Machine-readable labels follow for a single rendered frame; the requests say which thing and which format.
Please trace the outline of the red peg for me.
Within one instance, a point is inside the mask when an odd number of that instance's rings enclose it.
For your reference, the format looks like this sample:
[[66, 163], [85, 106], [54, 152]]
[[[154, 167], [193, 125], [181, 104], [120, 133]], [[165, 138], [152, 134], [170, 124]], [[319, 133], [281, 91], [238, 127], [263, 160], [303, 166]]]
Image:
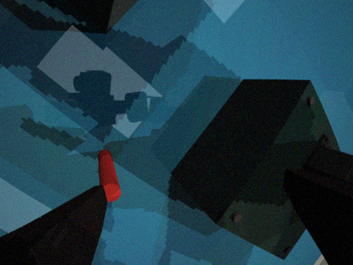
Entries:
[[116, 201], [121, 195], [120, 183], [118, 183], [117, 173], [115, 173], [115, 164], [112, 153], [103, 149], [98, 154], [98, 169], [100, 185], [106, 192], [108, 201]]

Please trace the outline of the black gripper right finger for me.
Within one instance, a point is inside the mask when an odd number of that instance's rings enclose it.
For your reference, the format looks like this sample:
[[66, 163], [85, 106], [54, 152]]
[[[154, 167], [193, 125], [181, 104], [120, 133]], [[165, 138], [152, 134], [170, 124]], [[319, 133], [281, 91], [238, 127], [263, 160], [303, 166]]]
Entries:
[[353, 265], [353, 185], [289, 168], [283, 188], [329, 265]]

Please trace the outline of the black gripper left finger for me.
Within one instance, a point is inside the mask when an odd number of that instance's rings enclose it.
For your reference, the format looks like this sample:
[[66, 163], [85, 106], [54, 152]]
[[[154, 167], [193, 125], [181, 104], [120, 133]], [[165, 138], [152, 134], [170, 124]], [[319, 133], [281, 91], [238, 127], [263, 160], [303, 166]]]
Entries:
[[95, 185], [0, 236], [0, 265], [91, 265], [107, 203], [103, 186]]

